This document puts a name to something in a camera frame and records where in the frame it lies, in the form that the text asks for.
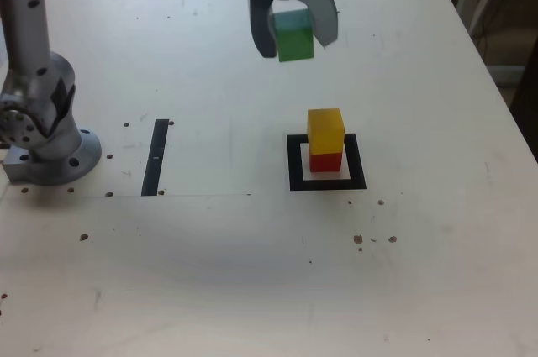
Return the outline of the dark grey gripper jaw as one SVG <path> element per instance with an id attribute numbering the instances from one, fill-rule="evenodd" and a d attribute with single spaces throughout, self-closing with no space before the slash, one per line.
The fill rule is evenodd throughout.
<path id="1" fill-rule="evenodd" d="M 272 1 L 249 0 L 251 35 L 263 58 L 274 58 L 277 55 L 277 47 L 272 34 Z"/>

